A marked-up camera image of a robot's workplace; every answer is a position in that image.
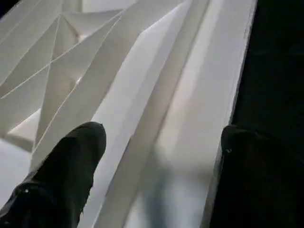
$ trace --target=triangular fold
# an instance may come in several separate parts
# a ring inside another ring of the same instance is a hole
[[[0,85],[0,97],[3,97],[50,63],[57,25],[58,20],[56,19],[42,37],[23,56],[3,84]]]
[[[55,59],[71,49],[79,42],[77,31],[63,16],[59,16],[58,30],[52,59]]]
[[[118,19],[119,16],[113,18],[101,29],[52,62],[35,144],[39,142],[58,108],[89,68],[104,38]]]
[[[0,136],[17,127],[42,106],[49,66],[0,99]]]
[[[8,132],[4,137],[10,143],[31,152],[38,128],[40,110],[19,124],[17,127]]]
[[[120,12],[121,10],[92,13],[68,12],[64,14],[64,17],[75,28],[80,37],[86,37],[100,29]]]

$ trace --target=black floor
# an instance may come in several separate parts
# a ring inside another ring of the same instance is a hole
[[[258,1],[232,123],[275,137],[287,147],[288,153],[296,154],[299,160],[304,160],[304,0]],[[282,165],[282,169],[292,170],[290,163],[273,158]],[[239,177],[243,175],[243,180],[246,179],[246,167],[237,164],[241,161],[236,158],[235,161],[224,163],[211,220],[212,228],[261,227],[256,226],[261,224],[256,221],[257,218],[248,216],[247,211],[253,210],[250,208],[253,203],[246,202],[248,195],[244,196],[236,189],[244,187],[238,184]],[[256,178],[263,178],[261,166],[257,165],[254,169],[255,173],[260,174]],[[297,170],[303,170],[303,166],[298,166]],[[263,184],[270,186],[267,182],[272,182],[273,179],[271,176],[267,178],[269,179],[264,178]],[[257,182],[245,188],[244,191],[253,192],[252,198],[255,197],[255,191],[259,191],[263,197],[263,189]],[[272,190],[280,199],[280,192]],[[261,207],[265,203],[275,204],[271,199],[263,198],[261,206],[254,210],[262,211]]]
[[[233,124],[304,157],[304,0],[259,0]]]

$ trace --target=white paper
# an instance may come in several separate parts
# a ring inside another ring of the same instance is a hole
[[[61,11],[62,0],[41,0],[0,44],[0,84]]]
[[[58,20],[55,20],[42,37],[22,57],[13,71],[0,85],[0,97],[19,86],[51,61]]]

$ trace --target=white panel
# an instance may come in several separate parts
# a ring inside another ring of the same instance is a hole
[[[0,208],[28,174],[30,153],[0,139]]]
[[[81,12],[83,0],[63,0],[63,12]]]
[[[55,20],[37,43],[22,57],[14,70],[0,85],[0,97],[3,97],[49,64],[53,53],[57,26],[58,22]]]
[[[36,166],[47,156],[60,138],[92,118],[138,35],[163,15],[170,12],[180,1],[168,0],[159,6],[155,1],[152,3],[146,0],[134,4],[126,10],[104,40],[85,75],[65,100],[51,125],[47,128],[44,139],[41,139],[35,149],[32,160],[33,166]],[[68,74],[72,77],[75,73],[77,74],[73,71]],[[65,86],[69,87],[70,84],[67,82],[67,85],[61,84],[60,86],[64,86],[63,89],[68,90]],[[51,97],[51,92],[52,90],[48,87],[46,97]],[[53,111],[55,111],[55,108],[45,112],[47,121],[50,120]]]
[[[63,16],[59,16],[58,30],[52,59],[56,59],[78,43],[76,30],[68,24]]]
[[[200,206],[176,207],[175,223],[169,227],[196,228],[198,223],[185,224],[179,215],[201,218],[204,210],[202,227],[209,225],[215,194],[209,189],[220,159],[220,135],[232,115],[255,5],[255,0],[212,1],[184,68],[155,150],[173,181],[188,186],[191,176],[196,188],[182,188],[180,197],[171,201],[182,205],[200,191]],[[171,195],[176,188],[171,188]]]
[[[58,16],[61,1],[41,0],[0,44],[0,84]]]
[[[42,105],[49,67],[45,67],[0,99],[0,136],[18,126]]]
[[[22,0],[0,20],[0,43],[40,0]]]
[[[143,114],[188,6],[189,1],[179,5],[139,36],[93,117],[94,121],[104,123],[107,130],[107,149],[95,173],[96,184],[91,190],[80,227],[87,225],[85,220],[89,222],[94,219],[92,215],[100,208],[107,192],[108,196],[112,196],[113,190],[118,190],[115,186],[108,190],[108,186]],[[131,199],[118,197],[117,201],[112,200],[103,205],[95,227],[122,226],[128,209],[127,201]],[[114,211],[115,219],[110,219]]]
[[[4,139],[22,149],[32,152],[40,118],[40,109],[8,132]]]
[[[64,13],[64,17],[76,29],[79,35],[86,37],[96,32],[103,24],[120,12],[121,10],[92,13],[70,12]]]
[[[83,0],[83,12],[126,9],[138,0]]]
[[[43,101],[36,143],[39,142],[50,121],[74,89],[79,79],[85,74],[104,38],[119,17],[113,18],[96,33],[79,43],[69,52],[52,62]]]

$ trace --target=white surface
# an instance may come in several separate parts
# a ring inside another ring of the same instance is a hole
[[[39,0],[22,0],[0,20],[0,42],[27,16]]]
[[[126,9],[136,2],[137,0],[83,0],[83,12]]]
[[[29,165],[30,153],[0,139],[0,208],[26,177]]]
[[[0,44],[0,84],[61,12],[62,0],[40,0]]]
[[[200,227],[219,138],[232,114],[255,3],[210,3],[126,227]]]

